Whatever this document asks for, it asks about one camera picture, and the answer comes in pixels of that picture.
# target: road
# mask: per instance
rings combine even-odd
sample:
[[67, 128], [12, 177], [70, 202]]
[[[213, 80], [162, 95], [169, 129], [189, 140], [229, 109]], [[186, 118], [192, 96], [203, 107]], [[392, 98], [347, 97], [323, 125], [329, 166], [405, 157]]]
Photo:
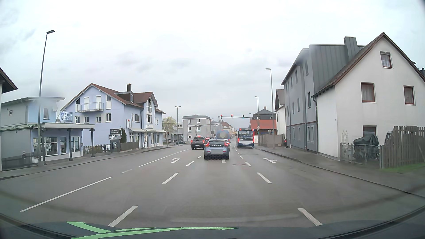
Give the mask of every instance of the road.
[[232, 142], [229, 160], [182, 145], [2, 180], [0, 203], [27, 223], [315, 227], [385, 221], [425, 200]]

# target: sidewalk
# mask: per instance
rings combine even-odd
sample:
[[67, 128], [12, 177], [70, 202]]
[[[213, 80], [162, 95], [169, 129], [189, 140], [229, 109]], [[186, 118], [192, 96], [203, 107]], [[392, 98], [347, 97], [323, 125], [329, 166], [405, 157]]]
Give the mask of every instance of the sidewalk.
[[0, 172], [0, 180], [14, 178], [18, 176], [24, 176], [29, 174], [36, 174], [51, 170], [56, 170], [60, 168], [68, 168], [76, 165], [81, 165], [85, 163], [90, 162], [96, 162], [100, 160], [105, 159], [112, 159], [112, 158], [118, 158], [122, 156], [132, 155], [132, 154], [140, 154], [144, 152], [154, 151], [154, 150], [160, 150], [164, 148], [172, 148], [172, 146], [157, 146], [154, 148], [145, 148], [145, 149], [137, 149], [137, 150], [130, 150], [124, 153], [110, 153], [107, 155], [102, 156], [95, 156], [91, 158], [91, 154], [84, 155], [82, 157], [74, 158], [73, 161], [68, 161], [68, 159], [59, 159], [54, 161], [47, 161], [47, 165], [45, 166], [34, 166], [34, 167], [28, 167], [28, 168], [21, 168], [21, 169], [15, 169], [15, 170], [9, 170], [9, 171], [3, 171]]
[[298, 149], [286, 147], [275, 147], [273, 149], [258, 145], [256, 145], [255, 148], [316, 168], [321, 168], [334, 173], [343, 174], [425, 197], [425, 169], [419, 169], [405, 174], [398, 174], [370, 169], [358, 164], [349, 164], [345, 161], [336, 161], [315, 153], [305, 152]]

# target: balcony railing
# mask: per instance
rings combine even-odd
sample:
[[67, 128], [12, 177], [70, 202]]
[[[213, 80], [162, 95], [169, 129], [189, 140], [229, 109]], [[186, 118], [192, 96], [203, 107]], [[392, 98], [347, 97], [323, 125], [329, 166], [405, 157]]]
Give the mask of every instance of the balcony railing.
[[102, 102], [92, 102], [76, 105], [76, 112], [103, 111]]

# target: curb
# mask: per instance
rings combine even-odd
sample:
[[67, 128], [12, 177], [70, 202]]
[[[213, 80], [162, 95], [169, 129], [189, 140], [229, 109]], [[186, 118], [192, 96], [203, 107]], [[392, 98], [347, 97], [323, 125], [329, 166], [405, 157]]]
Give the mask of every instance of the curb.
[[314, 168], [319, 168], [319, 169], [326, 170], [326, 171], [329, 171], [329, 172], [332, 172], [332, 173], [336, 173], [336, 174], [348, 176], [348, 177], [351, 177], [351, 178], [359, 179], [359, 180], [362, 180], [362, 181], [365, 181], [365, 182], [369, 182], [369, 183], [373, 183], [373, 184], [380, 185], [380, 186], [383, 186], [383, 187], [391, 188], [391, 189], [394, 189], [394, 190], [397, 190], [397, 191], [400, 191], [400, 192], [403, 192], [403, 193], [407, 193], [407, 194], [414, 195], [414, 196], [417, 196], [417, 197], [420, 197], [420, 198], [425, 199], [425, 196], [421, 196], [421, 195], [418, 195], [416, 193], [407, 192], [407, 191], [402, 190], [402, 189], [394, 188], [394, 187], [391, 187], [391, 186], [388, 186], [388, 185], [384, 185], [384, 184], [380, 184], [380, 183], [377, 183], [377, 182], [372, 182], [372, 181], [369, 181], [369, 180], [366, 180], [366, 179], [362, 179], [362, 178], [359, 178], [359, 177], [355, 177], [355, 176], [343, 174], [343, 173], [336, 172], [336, 171], [333, 171], [333, 170], [330, 170], [330, 169], [327, 169], [327, 168], [321, 168], [321, 167], [318, 167], [318, 166], [315, 166], [315, 165], [311, 165], [311, 164], [308, 164], [308, 163], [304, 163], [304, 162], [301, 162], [298, 159], [291, 158], [291, 157], [288, 157], [288, 156], [285, 156], [285, 155], [282, 155], [282, 154], [278, 154], [278, 153], [275, 153], [275, 152], [267, 151], [267, 150], [260, 149], [260, 148], [256, 148], [256, 149], [261, 150], [261, 151], [264, 151], [264, 152], [267, 152], [269, 154], [274, 154], [274, 155], [280, 156], [282, 158], [290, 159], [292, 161], [296, 161], [296, 162], [299, 162], [299, 163], [302, 163], [304, 165], [308, 165], [308, 166], [311, 166], [311, 167], [314, 167]]
[[[161, 149], [165, 149], [165, 148], [172, 148], [172, 147], [156, 148], [156, 149], [146, 150], [146, 151], [143, 151], [143, 152], [140, 152], [140, 153], [133, 153], [133, 154], [142, 154], [142, 153], [145, 153], [145, 152], [151, 152], [151, 151], [161, 150]], [[119, 157], [123, 157], [123, 156], [127, 156], [127, 155], [133, 155], [133, 154], [118, 155], [116, 157], [110, 157], [110, 158], [106, 158], [106, 159], [93, 160], [93, 161], [90, 161], [90, 162], [84, 162], [84, 163], [80, 163], [80, 164], [69, 165], [69, 166], [65, 166], [65, 167], [61, 167], [61, 168], [53, 168], [53, 169], [49, 169], [49, 170], [45, 170], [45, 171], [40, 171], [40, 172], [35, 172], [35, 173], [31, 173], [31, 174], [39, 174], [39, 173], [49, 172], [49, 171], [58, 170], [58, 169], [62, 169], [62, 168], [69, 168], [69, 167], [74, 167], [74, 166], [78, 166], [78, 165], [83, 165], [83, 164], [86, 164], [86, 163], [98, 162], [98, 161], [107, 160], [107, 159], [114, 159], [114, 158], [119, 158]], [[31, 175], [31, 174], [22, 174], [22, 175], [7, 176], [7, 177], [0, 178], [0, 181], [1, 180], [6, 180], [6, 179], [11, 179], [11, 178], [16, 178], [16, 177], [20, 177], [20, 176]]]

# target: overcast sky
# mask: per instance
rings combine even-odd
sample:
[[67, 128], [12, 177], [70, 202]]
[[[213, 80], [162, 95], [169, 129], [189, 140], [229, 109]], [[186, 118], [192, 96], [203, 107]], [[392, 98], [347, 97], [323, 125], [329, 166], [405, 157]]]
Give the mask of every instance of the overcast sky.
[[[153, 91], [164, 117], [241, 116], [272, 107], [273, 91], [302, 48], [366, 45], [383, 31], [425, 67], [422, 2], [0, 0], [0, 67], [19, 88], [2, 102], [66, 97], [89, 83]], [[226, 119], [235, 127], [248, 120]]]

